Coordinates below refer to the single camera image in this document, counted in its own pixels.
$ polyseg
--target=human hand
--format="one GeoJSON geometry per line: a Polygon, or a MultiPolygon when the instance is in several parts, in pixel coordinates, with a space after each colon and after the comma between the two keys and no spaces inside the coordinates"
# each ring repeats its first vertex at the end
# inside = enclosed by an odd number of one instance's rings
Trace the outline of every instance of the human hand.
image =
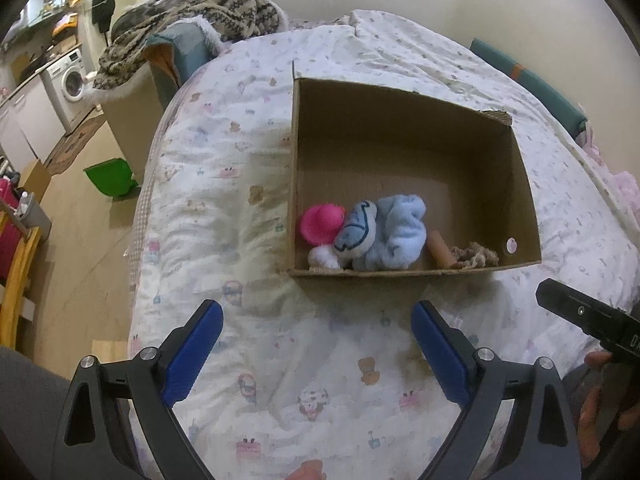
{"type": "Polygon", "coordinates": [[[326,480],[326,475],[322,472],[322,461],[307,460],[303,462],[300,468],[287,476],[285,480],[326,480]]]}
{"type": "MultiPolygon", "coordinates": [[[[600,370],[605,364],[611,361],[611,352],[596,351],[588,353],[584,362],[589,368],[600,370]]],[[[600,452],[600,443],[596,434],[596,417],[598,416],[598,406],[600,404],[600,387],[596,386],[584,399],[584,404],[580,410],[580,420],[578,421],[578,446],[580,447],[580,462],[582,467],[588,467],[600,452]]],[[[629,430],[640,418],[640,402],[629,408],[618,417],[618,429],[620,431],[629,430]]]]}

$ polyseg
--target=tiled floor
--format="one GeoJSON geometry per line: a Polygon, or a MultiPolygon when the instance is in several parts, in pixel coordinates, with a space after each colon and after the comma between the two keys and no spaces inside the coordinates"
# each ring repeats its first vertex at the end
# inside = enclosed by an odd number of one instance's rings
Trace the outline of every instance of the tiled floor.
{"type": "Polygon", "coordinates": [[[52,229],[32,267],[28,296],[36,316],[33,324],[21,324],[19,349],[65,377],[91,352],[93,340],[129,334],[124,252],[136,199],[102,195],[82,171],[116,156],[122,152],[104,123],[71,167],[52,177],[42,200],[52,229]]]}

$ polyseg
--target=white cabinet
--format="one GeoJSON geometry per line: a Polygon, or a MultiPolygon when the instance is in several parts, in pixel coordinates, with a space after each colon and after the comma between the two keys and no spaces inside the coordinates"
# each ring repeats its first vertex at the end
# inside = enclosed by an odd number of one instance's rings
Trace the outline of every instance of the white cabinet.
{"type": "Polygon", "coordinates": [[[25,168],[36,159],[24,133],[18,124],[14,108],[5,103],[0,108],[0,148],[16,171],[25,168]]]}
{"type": "Polygon", "coordinates": [[[2,108],[11,107],[33,153],[44,164],[65,135],[49,95],[39,75],[33,77],[2,108]]]}

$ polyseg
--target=bed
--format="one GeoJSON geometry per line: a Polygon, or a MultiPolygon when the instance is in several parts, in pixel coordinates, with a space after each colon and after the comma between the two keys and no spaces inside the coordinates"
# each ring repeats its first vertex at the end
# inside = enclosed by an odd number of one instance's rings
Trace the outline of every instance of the bed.
{"type": "MultiPolygon", "coordinates": [[[[630,310],[640,230],[543,105],[466,48],[399,16],[253,38],[200,68],[156,132],[130,248],[129,354],[157,346],[204,298],[225,327],[175,405],[219,479],[284,479],[306,460],[327,479],[418,478],[458,415],[413,340],[421,298],[507,360],[547,355],[561,375],[593,340],[537,306],[552,277],[630,310]],[[414,90],[513,117],[543,261],[486,275],[295,281],[284,273],[292,61],[304,75],[414,90]]],[[[501,410],[478,474],[508,420],[501,410]]],[[[140,460],[160,478],[135,414],[140,460]]]]}

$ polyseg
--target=cardboard tube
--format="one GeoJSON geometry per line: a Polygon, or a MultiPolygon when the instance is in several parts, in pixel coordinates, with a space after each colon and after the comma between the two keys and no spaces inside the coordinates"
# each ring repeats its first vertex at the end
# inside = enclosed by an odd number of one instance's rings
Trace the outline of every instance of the cardboard tube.
{"type": "Polygon", "coordinates": [[[450,269],[458,262],[437,230],[429,231],[427,249],[433,255],[439,269],[450,269]]]}

